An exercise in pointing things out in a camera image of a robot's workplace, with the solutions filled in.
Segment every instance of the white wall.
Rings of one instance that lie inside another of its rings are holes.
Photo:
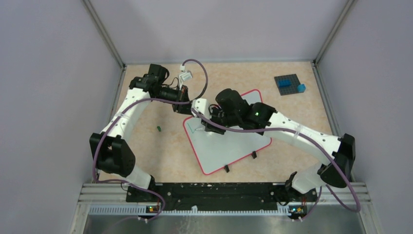
[[[93,0],[125,63],[310,60],[347,0]]]
[[[358,1],[320,69],[385,233],[411,233],[413,1]]]
[[[80,0],[0,3],[0,233],[67,233],[120,69]]]

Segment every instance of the blue block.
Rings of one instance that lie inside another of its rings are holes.
[[[305,85],[304,84],[300,84],[299,86],[297,86],[297,90],[299,93],[304,93],[305,91]]]
[[[278,81],[278,87],[279,88],[288,87],[290,85],[291,85],[291,81],[289,79]]]

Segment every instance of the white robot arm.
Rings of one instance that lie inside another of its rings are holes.
[[[336,169],[331,166],[330,160],[312,142],[301,135],[305,135],[318,143],[349,177],[355,159],[354,138],[345,134],[343,137],[330,136],[317,132],[285,117],[282,113],[264,103],[247,103],[237,91],[225,89],[221,91],[216,101],[219,107],[210,109],[208,100],[200,98],[189,101],[188,88],[170,89],[163,87],[166,79],[165,68],[151,64],[150,71],[143,78],[136,77],[130,84],[130,89],[119,111],[101,133],[92,134],[90,145],[95,155],[97,144],[102,135],[109,129],[112,122],[118,121],[110,129],[98,152],[96,167],[147,189],[154,178],[135,165],[135,157],[127,145],[131,132],[139,116],[149,104],[148,98],[159,98],[172,105],[174,112],[202,117],[205,130],[224,134],[225,130],[218,126],[240,126],[245,130],[283,128],[290,131],[266,131],[264,134],[271,138],[283,140],[291,145],[310,153],[319,160],[319,163],[302,172],[294,172],[286,181],[286,188],[293,188],[301,194],[309,190],[329,184],[335,187],[346,187]]]

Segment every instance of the black lego baseplate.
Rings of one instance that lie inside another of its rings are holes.
[[[277,209],[277,200],[283,203],[287,200],[284,185],[268,182],[156,183],[151,190],[165,199],[165,211],[188,211],[195,205],[199,211],[270,211]],[[317,196],[313,191],[302,196],[314,202]],[[158,198],[129,187],[126,201],[157,202]]]
[[[291,85],[288,87],[282,87],[282,88],[278,87],[278,90],[280,91],[281,96],[298,93],[297,86],[299,86],[301,83],[300,83],[300,80],[298,80],[297,74],[274,77],[274,80],[275,80],[275,83],[277,84],[277,87],[278,87],[278,81],[281,81],[281,80],[291,81]]]

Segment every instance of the white cable tie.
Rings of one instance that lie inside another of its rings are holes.
[[[297,140],[298,136],[300,135],[302,129],[303,129],[303,125],[299,124],[296,128],[296,132],[294,133],[293,140],[292,140],[292,145],[294,145],[294,143],[296,142],[296,140]]]
[[[125,118],[125,119],[127,119],[127,120],[129,120],[129,118],[130,118],[129,115],[126,115],[126,114],[124,114],[124,113],[122,113],[122,112],[116,113],[116,114],[114,115],[114,117],[121,117],[121,118]]]

